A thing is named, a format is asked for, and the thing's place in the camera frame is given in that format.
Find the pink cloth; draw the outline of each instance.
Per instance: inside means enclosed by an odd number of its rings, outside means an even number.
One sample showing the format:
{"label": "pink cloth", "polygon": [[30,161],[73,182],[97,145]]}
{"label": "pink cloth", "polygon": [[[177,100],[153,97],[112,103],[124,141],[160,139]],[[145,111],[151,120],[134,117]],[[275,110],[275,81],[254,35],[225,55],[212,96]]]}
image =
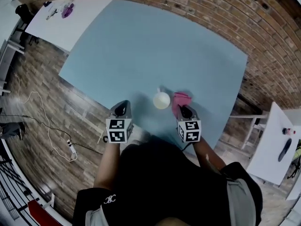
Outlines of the pink cloth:
{"label": "pink cloth", "polygon": [[174,100],[172,105],[172,111],[174,113],[174,116],[178,119],[177,115],[177,107],[183,106],[183,105],[189,105],[191,103],[192,99],[190,96],[188,96],[184,92],[175,92],[174,94]]}

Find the blue tabletop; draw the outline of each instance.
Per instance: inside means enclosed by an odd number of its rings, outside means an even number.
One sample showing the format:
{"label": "blue tabletop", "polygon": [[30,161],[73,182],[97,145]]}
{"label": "blue tabletop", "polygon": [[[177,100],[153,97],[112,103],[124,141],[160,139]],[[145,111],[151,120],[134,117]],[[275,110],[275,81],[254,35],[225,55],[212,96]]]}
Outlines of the blue tabletop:
{"label": "blue tabletop", "polygon": [[60,76],[107,108],[129,100],[136,125],[179,146],[171,107],[158,110],[152,99],[158,87],[187,92],[202,136],[213,148],[246,61],[247,55],[230,42],[184,17],[113,0],[82,34]]}

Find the gray pants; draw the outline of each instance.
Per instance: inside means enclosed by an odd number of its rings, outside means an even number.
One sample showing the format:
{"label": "gray pants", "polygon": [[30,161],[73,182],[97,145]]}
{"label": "gray pants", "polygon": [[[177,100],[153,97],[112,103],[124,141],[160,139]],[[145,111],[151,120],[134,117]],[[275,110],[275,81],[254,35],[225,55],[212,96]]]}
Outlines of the gray pants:
{"label": "gray pants", "polygon": [[0,123],[0,126],[3,127],[3,133],[0,139],[6,140],[16,136],[20,131],[20,124],[18,122]]}

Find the cup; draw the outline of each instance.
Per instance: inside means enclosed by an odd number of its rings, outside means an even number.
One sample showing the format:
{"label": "cup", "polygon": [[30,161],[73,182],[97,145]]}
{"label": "cup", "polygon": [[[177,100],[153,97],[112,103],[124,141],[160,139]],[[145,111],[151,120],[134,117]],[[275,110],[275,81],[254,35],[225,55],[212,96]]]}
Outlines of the cup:
{"label": "cup", "polygon": [[169,107],[170,97],[167,93],[158,88],[157,94],[153,98],[153,103],[157,109],[163,110]]}

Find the black and white marker cube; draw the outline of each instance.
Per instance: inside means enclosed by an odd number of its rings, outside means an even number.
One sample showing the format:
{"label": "black and white marker cube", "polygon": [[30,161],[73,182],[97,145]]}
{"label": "black and white marker cube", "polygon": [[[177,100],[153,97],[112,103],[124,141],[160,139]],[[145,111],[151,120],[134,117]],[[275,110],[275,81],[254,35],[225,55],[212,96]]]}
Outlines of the black and white marker cube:
{"label": "black and white marker cube", "polygon": [[183,142],[201,139],[201,121],[178,121],[178,133]]}
{"label": "black and white marker cube", "polygon": [[132,119],[106,119],[106,129],[110,143],[127,143],[133,131]]}

